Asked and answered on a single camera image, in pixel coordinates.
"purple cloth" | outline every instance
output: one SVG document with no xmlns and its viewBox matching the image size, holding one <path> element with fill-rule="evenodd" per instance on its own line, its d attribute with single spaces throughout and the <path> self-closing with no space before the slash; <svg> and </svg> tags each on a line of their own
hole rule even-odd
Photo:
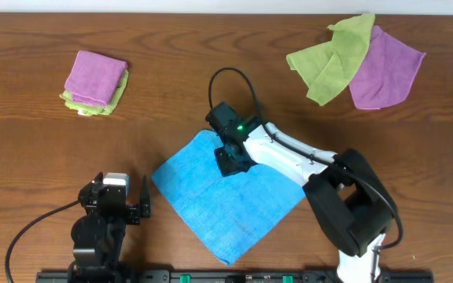
<svg viewBox="0 0 453 283">
<path fill-rule="evenodd" d="M 127 62 L 79 51 L 64 88 L 75 103 L 108 106 Z"/>
<path fill-rule="evenodd" d="M 349 83 L 356 108 L 380 109 L 403 102 L 424 56 L 374 26 L 368 54 Z"/>
</svg>

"table top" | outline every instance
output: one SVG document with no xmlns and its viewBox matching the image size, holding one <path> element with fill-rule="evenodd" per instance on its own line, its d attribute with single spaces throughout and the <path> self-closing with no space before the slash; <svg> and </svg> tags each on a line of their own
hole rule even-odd
<svg viewBox="0 0 453 283">
<path fill-rule="evenodd" d="M 453 282 L 453 17 L 378 16 L 390 35 L 427 52 L 408 99 L 379 111 L 354 107 L 348 89 L 319 107 L 285 56 L 330 40 L 349 16 L 0 14 L 0 282 L 6 249 L 37 216 L 74 201 L 99 171 L 141 185 L 207 124 L 207 89 L 224 66 L 252 80 L 265 116 L 320 149 L 359 150 L 400 210 L 403 243 L 382 252 L 391 269 L 430 269 Z M 128 61 L 127 89 L 110 116 L 83 117 L 58 95 L 78 50 Z M 224 74 L 214 101 L 254 107 L 245 83 Z M 301 270 L 336 266 L 338 253 L 303 200 L 232 267 L 195 237 L 150 183 L 153 215 L 127 228 L 121 259 L 176 270 Z M 133 189 L 131 201 L 138 190 Z M 15 282 L 73 260 L 70 208 L 33 226 L 13 250 Z M 388 240 L 396 236 L 396 229 Z"/>
</svg>

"light green cloth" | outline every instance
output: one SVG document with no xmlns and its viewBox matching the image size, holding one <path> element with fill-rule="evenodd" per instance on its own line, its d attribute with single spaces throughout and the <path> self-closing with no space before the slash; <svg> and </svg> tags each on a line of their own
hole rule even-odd
<svg viewBox="0 0 453 283">
<path fill-rule="evenodd" d="M 330 42 L 286 56 L 307 84 L 307 97 L 323 106 L 344 90 L 365 59 L 374 21 L 374 14 L 341 20 L 328 27 L 333 31 Z"/>
<path fill-rule="evenodd" d="M 116 105 L 118 105 L 118 101 L 122 97 L 123 91 L 125 90 L 125 86 L 127 85 L 127 81 L 129 79 L 129 71 L 125 70 L 124 74 L 120 78 L 118 82 L 118 86 L 111 97 L 111 101 L 108 103 L 108 106 L 89 106 L 89 105 L 82 105 L 80 103 L 75 103 L 71 99 L 71 93 L 67 90 L 64 90 L 64 93 L 59 95 L 60 98 L 64 99 L 65 105 L 68 106 L 70 109 L 78 110 L 79 114 L 84 116 L 92 116 L 92 115 L 109 115 L 113 110 L 115 110 Z"/>
</svg>

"wooden surface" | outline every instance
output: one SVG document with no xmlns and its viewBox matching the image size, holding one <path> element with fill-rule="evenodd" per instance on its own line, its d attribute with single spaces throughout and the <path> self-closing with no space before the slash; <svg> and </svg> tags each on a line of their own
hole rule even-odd
<svg viewBox="0 0 453 283">
<path fill-rule="evenodd" d="M 330 40 L 328 24 L 348 16 L 0 14 L 0 282 L 6 249 L 32 219 L 73 201 L 99 171 L 131 175 L 131 200 L 150 175 L 207 125 L 207 88 L 223 66 L 253 81 L 265 116 L 321 149 L 359 150 L 398 204 L 402 245 L 382 252 L 392 269 L 431 269 L 453 282 L 453 17 L 379 16 L 376 24 L 427 52 L 408 99 L 380 111 L 355 109 L 345 90 L 328 105 L 285 55 Z M 110 116 L 82 117 L 58 94 L 78 50 L 129 62 L 125 94 Z M 253 111 L 244 82 L 221 75 L 215 102 Z M 153 215 L 128 227 L 122 259 L 137 268 L 227 270 L 151 184 Z M 72 261 L 80 206 L 32 227 L 11 260 L 15 282 Z M 396 229 L 389 239 L 396 235 Z M 231 269 L 336 266 L 338 254 L 302 201 Z"/>
</svg>

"wooden table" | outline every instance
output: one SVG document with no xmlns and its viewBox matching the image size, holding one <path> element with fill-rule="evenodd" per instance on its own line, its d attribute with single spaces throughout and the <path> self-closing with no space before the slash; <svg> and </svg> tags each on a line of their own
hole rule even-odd
<svg viewBox="0 0 453 283">
<path fill-rule="evenodd" d="M 453 282 L 453 17 L 379 16 L 376 24 L 427 52 L 408 99 L 380 111 L 355 109 L 345 90 L 324 107 L 285 55 L 330 40 L 348 16 L 0 14 L 0 282 L 6 249 L 32 219 L 73 201 L 99 171 L 131 175 L 136 201 L 150 175 L 207 124 L 207 89 L 223 66 L 253 81 L 265 116 L 321 149 L 358 149 L 396 200 L 406 230 L 382 252 L 392 269 L 431 269 Z M 128 87 L 110 116 L 82 117 L 58 94 L 78 50 L 129 62 Z M 214 101 L 253 112 L 245 83 L 224 74 Z M 128 227 L 122 259 L 142 269 L 229 270 L 151 184 L 153 216 Z M 76 206 L 32 227 L 11 260 L 15 282 L 72 261 Z M 396 236 L 396 229 L 388 240 Z M 336 266 L 338 253 L 306 200 L 231 269 Z"/>
</svg>

